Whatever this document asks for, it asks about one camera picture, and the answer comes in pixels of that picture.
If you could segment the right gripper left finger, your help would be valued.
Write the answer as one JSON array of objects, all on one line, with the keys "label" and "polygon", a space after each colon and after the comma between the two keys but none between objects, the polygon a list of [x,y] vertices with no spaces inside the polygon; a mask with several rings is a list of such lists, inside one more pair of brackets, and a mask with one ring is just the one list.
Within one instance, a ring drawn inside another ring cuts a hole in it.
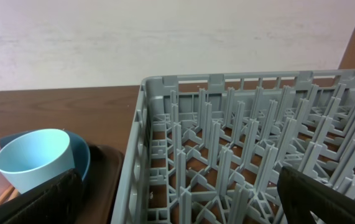
[{"label": "right gripper left finger", "polygon": [[0,224],[74,223],[82,198],[81,176],[69,169],[0,205]]}]

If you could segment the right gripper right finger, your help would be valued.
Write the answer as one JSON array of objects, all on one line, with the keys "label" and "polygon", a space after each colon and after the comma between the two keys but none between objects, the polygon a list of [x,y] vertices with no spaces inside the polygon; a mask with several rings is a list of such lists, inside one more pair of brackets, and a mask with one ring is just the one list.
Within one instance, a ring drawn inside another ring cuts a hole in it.
[{"label": "right gripper right finger", "polygon": [[280,171],[277,191],[289,224],[315,224],[312,213],[325,223],[355,224],[353,199],[291,167]]}]

